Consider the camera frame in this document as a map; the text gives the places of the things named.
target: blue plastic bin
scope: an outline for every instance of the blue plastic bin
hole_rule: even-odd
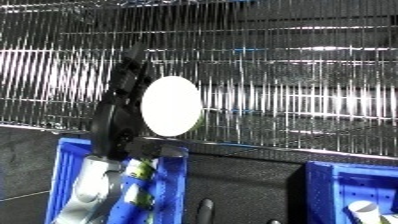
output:
[[[398,167],[308,162],[306,174],[310,224],[354,223],[347,206],[357,200],[398,212]]]
[[[90,148],[91,145],[88,140],[60,139],[47,205],[46,224],[50,224],[68,202],[72,185],[79,175],[84,157],[90,154]],[[138,184],[155,197],[154,223],[178,224],[182,221],[186,172],[187,158],[160,158],[158,168],[151,181],[124,176],[123,193],[132,184]],[[148,211],[125,203],[122,197],[113,206],[108,223],[145,223],[148,218]]]

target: white cup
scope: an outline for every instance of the white cup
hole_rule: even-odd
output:
[[[355,201],[348,210],[361,224],[381,224],[379,206],[371,201]]]

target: white object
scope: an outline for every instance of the white object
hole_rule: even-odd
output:
[[[140,187],[137,184],[133,184],[126,191],[124,196],[124,202],[126,203],[135,203],[138,198],[138,194],[140,193]]]
[[[379,206],[371,201],[355,201],[348,209],[362,224],[381,224]]]
[[[142,116],[158,135],[173,137],[191,130],[202,115],[200,92],[189,80],[167,76],[156,80],[144,93]]]

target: wire mesh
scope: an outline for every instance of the wire mesh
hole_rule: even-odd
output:
[[[7,0],[0,17],[3,125],[89,131],[144,41],[151,76],[202,92],[205,125],[181,139],[398,155],[395,0]]]

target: black surface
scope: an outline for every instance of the black surface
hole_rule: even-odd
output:
[[[19,129],[0,129],[0,133],[6,198],[48,190],[61,136]],[[306,161],[398,165],[394,160],[184,145],[191,150],[184,224],[195,223],[204,198],[215,203],[215,224],[260,224],[269,219],[306,223]],[[43,223],[46,204],[47,194],[0,201],[0,224]]]
[[[0,200],[50,188],[59,136],[0,128]]]
[[[48,194],[0,202],[1,224],[44,223]]]

